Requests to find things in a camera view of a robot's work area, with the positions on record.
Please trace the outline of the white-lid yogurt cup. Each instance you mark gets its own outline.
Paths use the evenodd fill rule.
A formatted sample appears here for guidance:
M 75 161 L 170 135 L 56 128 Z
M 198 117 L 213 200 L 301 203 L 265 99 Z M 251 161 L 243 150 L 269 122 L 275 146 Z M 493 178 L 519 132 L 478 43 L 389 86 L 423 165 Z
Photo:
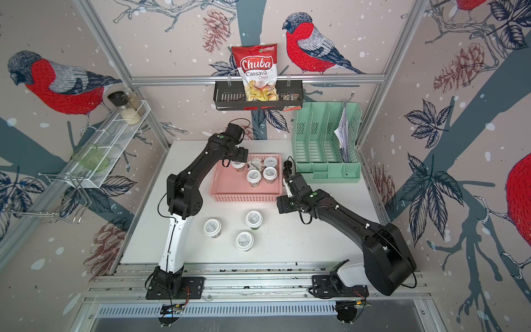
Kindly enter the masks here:
M 232 161 L 231 166 L 235 169 L 236 172 L 243 172 L 246 169 L 245 162 Z
M 251 228 L 252 230 L 258 230 L 260 229 L 264 218 L 263 215 L 260 213 L 260 211 L 257 210 L 251 210 L 249 213 L 246 214 L 246 225 Z
M 273 184 L 278 177 L 277 169 L 275 167 L 266 167 L 262 172 L 262 177 L 267 184 Z
M 260 184 L 262 174 L 259 170 L 250 170 L 246 175 L 246 179 L 253 188 L 256 188 Z
M 248 252 L 252 249 L 254 245 L 254 237 L 251 233 L 247 231 L 240 232 L 235 239 L 236 247 L 243 251 Z
M 208 219 L 203 225 L 203 232 L 206 236 L 213 239 L 221 235 L 222 224 L 218 219 Z

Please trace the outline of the Chobani yogurt cup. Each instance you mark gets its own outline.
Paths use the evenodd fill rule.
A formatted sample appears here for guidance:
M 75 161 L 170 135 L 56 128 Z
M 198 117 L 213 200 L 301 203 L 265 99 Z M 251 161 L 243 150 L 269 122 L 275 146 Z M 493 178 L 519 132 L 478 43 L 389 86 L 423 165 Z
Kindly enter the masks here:
M 257 170 L 262 172 L 265 168 L 264 161 L 260 158 L 253 158 L 248 161 L 249 170 Z

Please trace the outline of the green foil-lid yogurt cup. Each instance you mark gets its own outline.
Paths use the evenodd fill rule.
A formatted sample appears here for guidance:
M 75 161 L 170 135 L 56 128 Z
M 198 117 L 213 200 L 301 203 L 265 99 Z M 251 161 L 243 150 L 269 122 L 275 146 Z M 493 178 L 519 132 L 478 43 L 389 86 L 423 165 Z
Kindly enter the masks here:
M 264 159 L 264 166 L 265 167 L 277 167 L 278 166 L 278 160 L 274 156 L 268 156 Z

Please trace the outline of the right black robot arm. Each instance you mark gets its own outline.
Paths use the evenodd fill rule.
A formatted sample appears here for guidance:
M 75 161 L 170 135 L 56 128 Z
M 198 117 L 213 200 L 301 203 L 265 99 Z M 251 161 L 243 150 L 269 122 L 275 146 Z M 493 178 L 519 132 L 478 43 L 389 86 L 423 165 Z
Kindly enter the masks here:
M 287 195 L 277 198 L 280 214 L 298 212 L 324 221 L 346 235 L 361 250 L 365 275 L 381 294 L 391 295 L 417 269 L 400 229 L 377 224 L 338 203 L 329 193 L 312 190 L 299 174 L 284 175 Z

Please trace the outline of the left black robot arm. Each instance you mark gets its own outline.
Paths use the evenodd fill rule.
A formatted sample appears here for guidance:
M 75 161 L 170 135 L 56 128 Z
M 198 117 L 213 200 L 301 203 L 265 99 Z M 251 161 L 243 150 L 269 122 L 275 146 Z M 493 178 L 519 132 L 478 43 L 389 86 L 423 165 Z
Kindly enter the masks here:
M 225 131 L 209 137 L 203 151 L 179 174 L 166 181 L 170 227 L 159 265 L 146 281 L 148 300 L 173 300 L 189 291 L 183 281 L 185 246 L 194 217 L 203 206 L 200 186 L 218 162 L 246 162 L 248 150 L 240 147 L 245 129 L 230 123 Z

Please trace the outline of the pink perforated plastic basket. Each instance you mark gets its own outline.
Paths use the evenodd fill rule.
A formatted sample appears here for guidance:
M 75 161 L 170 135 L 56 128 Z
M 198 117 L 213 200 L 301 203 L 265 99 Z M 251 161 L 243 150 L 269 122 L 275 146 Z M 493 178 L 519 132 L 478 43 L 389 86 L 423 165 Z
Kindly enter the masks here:
M 273 184 L 267 184 L 262 177 L 258 187 L 253 188 L 246 179 L 248 161 L 253 158 L 264 160 L 268 156 L 274 156 L 278 160 L 278 166 L 275 167 L 278 177 Z M 282 195 L 283 184 L 281 180 L 281 163 L 282 156 L 279 154 L 250 154 L 246 161 L 246 169 L 243 172 L 236 172 L 231 163 L 224 165 L 222 161 L 218 162 L 214 168 L 214 176 L 211 196 L 218 202 L 239 202 L 239 203 L 274 203 L 278 196 Z

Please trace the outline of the green plastic file organizer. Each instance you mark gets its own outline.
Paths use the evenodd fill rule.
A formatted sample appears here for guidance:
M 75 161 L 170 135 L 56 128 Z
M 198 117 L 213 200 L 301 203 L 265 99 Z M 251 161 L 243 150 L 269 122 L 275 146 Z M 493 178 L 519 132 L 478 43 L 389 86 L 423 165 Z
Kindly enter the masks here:
M 348 161 L 335 134 L 342 115 L 347 116 Z M 361 164 L 355 141 L 362 109 L 355 102 L 305 102 L 294 117 L 292 149 L 295 167 L 307 183 L 358 183 Z

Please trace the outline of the red Chuba cassava chips bag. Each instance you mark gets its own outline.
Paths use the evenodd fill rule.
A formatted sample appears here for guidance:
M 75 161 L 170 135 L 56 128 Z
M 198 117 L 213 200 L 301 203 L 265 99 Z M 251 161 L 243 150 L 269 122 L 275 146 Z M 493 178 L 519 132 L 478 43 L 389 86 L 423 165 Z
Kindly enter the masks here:
M 247 100 L 278 100 L 276 44 L 234 47 L 232 55 L 243 80 Z

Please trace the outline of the white papers in organizer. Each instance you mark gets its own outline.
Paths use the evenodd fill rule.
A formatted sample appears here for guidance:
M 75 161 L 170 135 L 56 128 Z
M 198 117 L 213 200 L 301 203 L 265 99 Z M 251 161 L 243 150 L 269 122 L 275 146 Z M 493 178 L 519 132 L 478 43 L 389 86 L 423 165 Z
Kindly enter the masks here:
M 342 103 L 342 113 L 337 129 L 334 131 L 340 146 L 340 153 L 344 163 L 350 162 L 348 152 L 348 112 L 347 102 Z

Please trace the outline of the clear spice jar on shelf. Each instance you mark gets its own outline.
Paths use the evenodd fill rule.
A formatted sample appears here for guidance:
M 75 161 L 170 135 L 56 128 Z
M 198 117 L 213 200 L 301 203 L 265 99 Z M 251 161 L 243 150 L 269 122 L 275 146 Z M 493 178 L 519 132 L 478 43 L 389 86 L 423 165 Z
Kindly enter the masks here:
M 136 113 L 143 117 L 145 114 L 145 106 L 143 105 L 143 101 L 140 99 L 139 95 L 135 93 L 132 90 L 128 90 L 126 92 L 127 100 L 129 105 L 136 111 Z

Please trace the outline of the black-lid spice jar on shelf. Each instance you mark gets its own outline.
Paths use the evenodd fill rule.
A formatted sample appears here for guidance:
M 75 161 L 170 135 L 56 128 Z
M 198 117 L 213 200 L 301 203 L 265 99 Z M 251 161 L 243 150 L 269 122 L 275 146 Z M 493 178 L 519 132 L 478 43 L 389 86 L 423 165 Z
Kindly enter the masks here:
M 127 94 L 124 91 L 115 91 L 109 94 L 107 98 L 120 111 L 131 108 Z

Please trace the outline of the green glass cup on shelf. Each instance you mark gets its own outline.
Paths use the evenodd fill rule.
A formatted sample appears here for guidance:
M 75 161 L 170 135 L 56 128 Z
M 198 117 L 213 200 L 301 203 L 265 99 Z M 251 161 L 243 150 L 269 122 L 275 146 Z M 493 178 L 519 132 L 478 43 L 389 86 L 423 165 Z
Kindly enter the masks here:
M 96 145 L 86 145 L 79 148 L 73 153 L 71 158 L 93 172 L 102 172 L 109 167 L 108 158 Z

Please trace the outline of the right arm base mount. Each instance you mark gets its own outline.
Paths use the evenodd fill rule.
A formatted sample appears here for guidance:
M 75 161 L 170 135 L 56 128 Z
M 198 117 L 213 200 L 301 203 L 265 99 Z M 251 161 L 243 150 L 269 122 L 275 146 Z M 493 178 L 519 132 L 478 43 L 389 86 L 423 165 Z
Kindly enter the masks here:
M 366 286 L 345 286 L 338 277 L 331 275 L 312 276 L 312 285 L 308 288 L 308 292 L 322 300 L 330 300 L 336 297 L 365 298 L 369 295 L 369 290 Z

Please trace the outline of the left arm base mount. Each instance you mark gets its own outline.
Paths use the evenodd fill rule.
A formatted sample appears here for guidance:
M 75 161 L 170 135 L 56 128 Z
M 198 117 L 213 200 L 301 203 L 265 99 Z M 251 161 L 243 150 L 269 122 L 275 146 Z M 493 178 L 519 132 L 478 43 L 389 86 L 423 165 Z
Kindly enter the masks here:
M 152 278 L 147 286 L 145 298 L 147 300 L 200 300 L 204 283 L 204 277 L 174 278 L 171 284 Z

